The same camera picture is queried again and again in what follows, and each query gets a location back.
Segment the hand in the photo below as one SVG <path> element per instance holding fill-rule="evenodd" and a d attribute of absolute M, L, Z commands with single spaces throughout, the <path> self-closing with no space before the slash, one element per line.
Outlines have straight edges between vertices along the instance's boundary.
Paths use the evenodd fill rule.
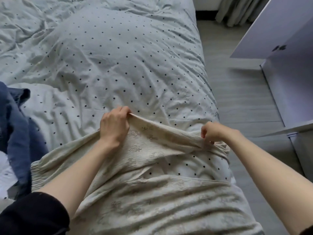
<path fill-rule="evenodd" d="M 240 132 L 218 122 L 207 122 L 204 126 L 201 127 L 201 137 L 204 138 L 205 142 L 211 144 L 219 141 L 225 142 L 229 136 L 237 133 Z"/>
<path fill-rule="evenodd" d="M 131 113 L 128 106 L 120 106 L 105 113 L 100 122 L 100 141 L 119 146 L 125 140 L 129 130 L 128 113 Z"/>

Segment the polka dot duvet cover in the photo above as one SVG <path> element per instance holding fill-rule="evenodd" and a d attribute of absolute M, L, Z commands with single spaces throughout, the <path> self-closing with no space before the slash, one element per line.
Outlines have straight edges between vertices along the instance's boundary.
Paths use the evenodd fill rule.
<path fill-rule="evenodd" d="M 49 150 L 99 128 L 105 112 L 125 105 L 143 118 L 198 131 L 218 120 L 192 0 L 2 0 L 0 80 L 29 88 L 23 112 Z M 146 177 L 209 179 L 221 158 L 175 156 Z"/>

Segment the forearm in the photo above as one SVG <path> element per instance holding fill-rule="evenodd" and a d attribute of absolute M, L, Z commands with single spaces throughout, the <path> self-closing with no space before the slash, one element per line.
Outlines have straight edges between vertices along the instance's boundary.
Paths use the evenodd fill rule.
<path fill-rule="evenodd" d="M 69 217 L 72 218 L 104 159 L 116 147 L 118 145 L 98 141 L 80 160 L 39 191 L 57 198 L 66 208 Z"/>
<path fill-rule="evenodd" d="M 240 133 L 225 138 L 291 235 L 313 225 L 313 184 Z"/>

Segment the baseboard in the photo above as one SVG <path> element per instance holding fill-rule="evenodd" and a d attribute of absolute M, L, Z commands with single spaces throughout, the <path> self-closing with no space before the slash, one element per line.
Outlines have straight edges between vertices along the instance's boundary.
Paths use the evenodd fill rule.
<path fill-rule="evenodd" d="M 218 11 L 196 11 L 198 21 L 214 21 Z"/>

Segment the human arm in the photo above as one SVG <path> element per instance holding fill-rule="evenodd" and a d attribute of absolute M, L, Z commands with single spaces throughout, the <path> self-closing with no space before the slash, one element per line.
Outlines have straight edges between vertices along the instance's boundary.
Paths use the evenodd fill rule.
<path fill-rule="evenodd" d="M 84 199 L 104 159 L 124 141 L 129 130 L 128 113 L 131 113 L 130 109 L 124 106 L 104 114 L 100 122 L 100 140 L 81 159 L 38 190 L 60 201 L 70 218 Z"/>
<path fill-rule="evenodd" d="M 217 122 L 201 128 L 207 143 L 224 141 L 234 151 L 291 235 L 313 225 L 313 184 L 245 138 Z"/>

